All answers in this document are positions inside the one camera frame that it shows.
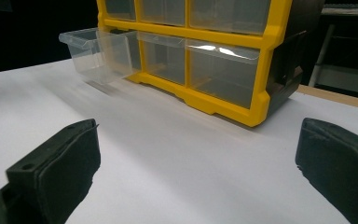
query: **table surface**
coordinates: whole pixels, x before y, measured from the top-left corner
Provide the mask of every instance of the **table surface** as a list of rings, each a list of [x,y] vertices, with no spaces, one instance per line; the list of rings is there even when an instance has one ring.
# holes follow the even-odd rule
[[[102,165],[67,223],[348,223],[295,155],[303,118],[358,134],[358,107],[295,92],[251,129],[150,86],[83,82],[70,60],[0,73],[0,188],[11,164],[90,118]]]

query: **drawer organizer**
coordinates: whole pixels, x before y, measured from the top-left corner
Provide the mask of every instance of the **drawer organizer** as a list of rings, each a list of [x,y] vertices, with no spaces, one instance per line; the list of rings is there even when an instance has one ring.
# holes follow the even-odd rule
[[[132,71],[127,79],[253,127],[298,87],[299,43],[323,7],[323,0],[301,2],[97,0],[98,28],[126,38],[120,57],[130,60],[120,64]],[[304,15],[298,13],[303,5],[316,7]],[[310,18],[306,27],[299,25]],[[290,32],[289,21],[295,24]],[[117,64],[119,54],[112,55],[107,64],[109,58]]]

